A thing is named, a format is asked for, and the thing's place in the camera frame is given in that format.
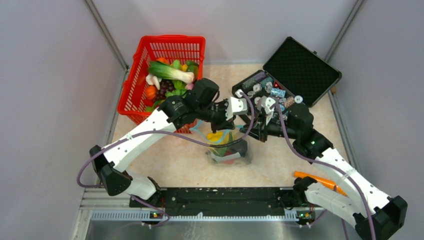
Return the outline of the yellow bell pepper toy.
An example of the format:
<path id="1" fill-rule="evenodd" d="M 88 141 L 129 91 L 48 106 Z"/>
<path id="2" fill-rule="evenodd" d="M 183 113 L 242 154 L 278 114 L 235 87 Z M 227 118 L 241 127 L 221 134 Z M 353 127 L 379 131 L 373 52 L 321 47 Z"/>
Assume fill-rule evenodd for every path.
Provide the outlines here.
<path id="1" fill-rule="evenodd" d="M 224 145 L 233 141 L 233 134 L 231 131 L 211 132 L 206 135 L 206 139 L 211 145 Z"/>

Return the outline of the clear zip top bag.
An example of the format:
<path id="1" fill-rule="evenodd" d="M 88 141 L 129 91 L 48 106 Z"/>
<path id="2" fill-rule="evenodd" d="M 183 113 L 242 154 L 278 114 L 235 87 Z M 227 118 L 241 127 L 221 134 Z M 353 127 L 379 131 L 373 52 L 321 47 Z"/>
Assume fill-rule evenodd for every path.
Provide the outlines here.
<path id="1" fill-rule="evenodd" d="M 193 127 L 191 127 L 189 130 L 197 135 L 203 142 L 209 144 L 206 136 L 209 133 L 212 133 L 212 131 L 207 131 L 206 127 L 207 127 L 207 123 L 199 120 L 197 122 L 196 125 L 194 125 Z M 232 132 L 232 136 L 233 136 L 233 141 L 229 144 L 229 146 L 227 149 L 227 152 L 225 153 L 225 156 L 223 157 L 218 157 L 215 155 L 215 147 L 208 147 L 206 154 L 208 156 L 208 158 L 210 159 L 211 164 L 216 165 L 216 166 L 237 166 L 237 165 L 250 165 L 253 162 L 253 155 L 251 153 L 251 149 L 250 149 L 250 143 L 248 141 L 247 138 L 245 138 L 244 140 L 246 140 L 248 142 L 248 152 L 246 157 L 241 157 L 239 153 L 234 152 L 231 149 L 231 146 L 238 143 L 236 142 L 236 140 L 240 139 L 244 134 L 242 132 L 240 132 L 240 129 L 242 128 L 242 125 L 237 124 L 235 126 L 234 130 L 220 130 L 217 132 L 224 132 L 224 131 L 228 131 L 228 132 Z"/>

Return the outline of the green chili pepper toy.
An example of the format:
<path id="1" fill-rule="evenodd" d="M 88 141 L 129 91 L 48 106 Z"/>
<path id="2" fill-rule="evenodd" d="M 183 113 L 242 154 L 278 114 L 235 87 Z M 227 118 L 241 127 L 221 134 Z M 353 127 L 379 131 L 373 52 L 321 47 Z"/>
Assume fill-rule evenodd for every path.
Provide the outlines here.
<path id="1" fill-rule="evenodd" d="M 228 147 L 216 147 L 214 149 L 214 154 L 218 157 L 224 157 L 227 150 L 228 150 Z"/>

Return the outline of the purple eggplant toy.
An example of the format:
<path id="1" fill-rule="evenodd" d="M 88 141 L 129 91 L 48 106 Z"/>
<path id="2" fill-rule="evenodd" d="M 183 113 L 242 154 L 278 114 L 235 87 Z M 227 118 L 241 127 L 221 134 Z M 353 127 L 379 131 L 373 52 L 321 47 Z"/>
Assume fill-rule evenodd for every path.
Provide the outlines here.
<path id="1" fill-rule="evenodd" d="M 245 158 L 248 154 L 249 144 L 246 140 L 242 139 L 241 141 L 235 143 L 230 147 L 235 153 L 239 153 L 241 158 Z"/>

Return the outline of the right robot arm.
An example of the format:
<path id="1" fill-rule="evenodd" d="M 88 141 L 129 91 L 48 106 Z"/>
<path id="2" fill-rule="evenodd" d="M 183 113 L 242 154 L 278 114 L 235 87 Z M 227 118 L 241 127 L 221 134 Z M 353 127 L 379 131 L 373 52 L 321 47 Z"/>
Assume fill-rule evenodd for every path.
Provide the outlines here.
<path id="1" fill-rule="evenodd" d="M 388 240 L 405 223 L 408 204 L 401 196 L 391 197 L 363 177 L 334 145 L 314 128 L 314 116 L 302 103 L 285 110 L 266 107 L 253 117 L 242 133 L 265 142 L 268 136 L 284 137 L 299 158 L 330 177 L 344 193 L 325 187 L 312 177 L 293 186 L 293 200 L 325 208 L 354 227 L 363 240 Z"/>

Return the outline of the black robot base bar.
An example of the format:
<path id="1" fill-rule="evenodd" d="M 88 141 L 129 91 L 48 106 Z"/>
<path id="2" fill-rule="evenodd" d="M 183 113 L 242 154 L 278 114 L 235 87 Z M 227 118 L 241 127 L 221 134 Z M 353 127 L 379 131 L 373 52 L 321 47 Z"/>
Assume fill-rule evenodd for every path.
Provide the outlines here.
<path id="1" fill-rule="evenodd" d="M 291 187 L 169 187 L 145 200 L 171 217 L 289 217 L 314 221 L 317 206 Z"/>

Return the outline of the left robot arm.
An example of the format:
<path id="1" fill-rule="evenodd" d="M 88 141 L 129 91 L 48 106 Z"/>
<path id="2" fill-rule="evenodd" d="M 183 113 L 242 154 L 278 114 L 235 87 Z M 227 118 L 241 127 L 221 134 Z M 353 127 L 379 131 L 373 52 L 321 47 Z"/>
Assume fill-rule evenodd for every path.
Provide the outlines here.
<path id="1" fill-rule="evenodd" d="M 149 177 L 132 177 L 127 168 L 149 147 L 195 120 L 211 124 L 213 131 L 234 128 L 237 114 L 248 104 L 242 94 L 215 102 L 219 86 L 210 79 L 197 81 L 182 95 L 167 97 L 142 123 L 112 144 L 90 150 L 92 166 L 109 196 L 135 195 L 149 207 L 160 202 L 157 184 Z"/>

